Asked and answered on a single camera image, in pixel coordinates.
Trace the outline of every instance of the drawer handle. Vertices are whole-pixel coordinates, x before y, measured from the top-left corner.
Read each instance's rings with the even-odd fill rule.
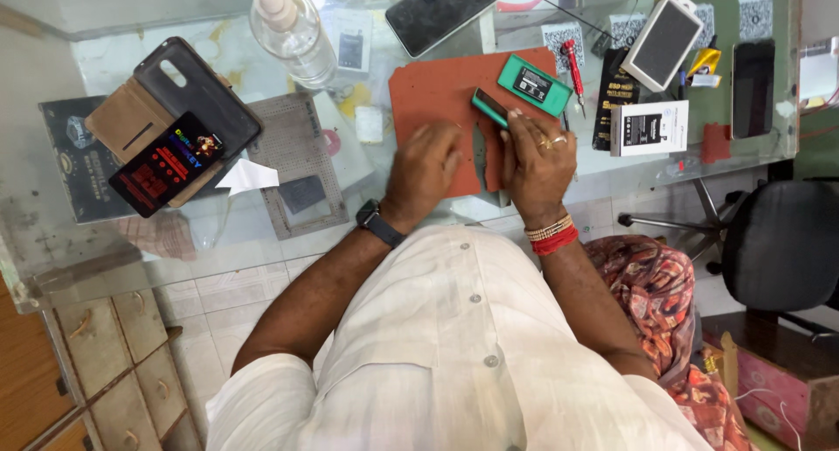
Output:
[[[73,339],[81,334],[81,332],[85,331],[87,325],[90,325],[90,308],[85,310],[85,319],[81,321],[79,327],[76,328],[75,332],[69,334],[69,338]]]
[[[158,379],[158,384],[163,386],[163,391],[165,392],[165,394],[163,394],[163,400],[169,400],[169,386],[163,382],[163,379]]]
[[[135,435],[135,434],[131,433],[131,430],[125,430],[125,433],[126,433],[127,435],[129,435],[129,436],[131,437],[131,439],[133,439],[133,440],[134,440],[134,449],[133,449],[133,451],[137,451],[138,449],[140,449],[140,438],[138,438],[138,437],[137,437],[137,435]]]
[[[134,291],[134,295],[140,299],[140,315],[142,315],[146,311],[146,299],[142,298],[142,295],[137,291]]]

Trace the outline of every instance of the red thread bracelet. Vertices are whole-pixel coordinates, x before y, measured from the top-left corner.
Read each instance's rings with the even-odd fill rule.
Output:
[[[558,249],[571,244],[577,238],[580,232],[577,231],[574,225],[564,229],[550,238],[540,239],[539,241],[531,241],[533,252],[537,256],[547,256],[548,254],[557,251]]]

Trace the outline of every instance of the white cable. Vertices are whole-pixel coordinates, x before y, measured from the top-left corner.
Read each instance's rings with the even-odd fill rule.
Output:
[[[781,399],[781,415],[784,417],[784,420],[786,420],[786,423],[790,425],[792,433],[795,434],[795,440],[798,441],[798,451],[801,451],[801,436],[798,434],[798,430],[796,430],[795,427],[792,426],[792,422],[790,421],[790,419],[786,417],[786,413],[784,412],[784,405],[786,405],[786,402],[784,402],[784,399],[778,394],[778,392],[771,391],[770,389],[751,389],[751,391],[746,392],[743,395],[738,395],[734,397],[734,400],[738,401],[742,399],[744,396],[751,394],[752,392],[769,392]]]

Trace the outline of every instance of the black smartwatch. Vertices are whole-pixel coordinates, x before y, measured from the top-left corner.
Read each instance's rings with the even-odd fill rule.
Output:
[[[376,199],[370,199],[364,204],[364,207],[356,214],[356,222],[359,227],[370,230],[383,242],[389,244],[391,249],[396,248],[405,240],[404,234],[396,231],[378,215],[378,200]]]

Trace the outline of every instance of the gold ring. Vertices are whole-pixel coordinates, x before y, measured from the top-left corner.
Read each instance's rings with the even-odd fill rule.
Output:
[[[545,135],[542,135],[542,141],[540,142],[539,145],[537,145],[537,147],[541,146],[541,145],[544,145],[547,149],[553,149],[554,148],[554,143],[552,141],[550,141],[548,139],[548,137],[545,136]]]

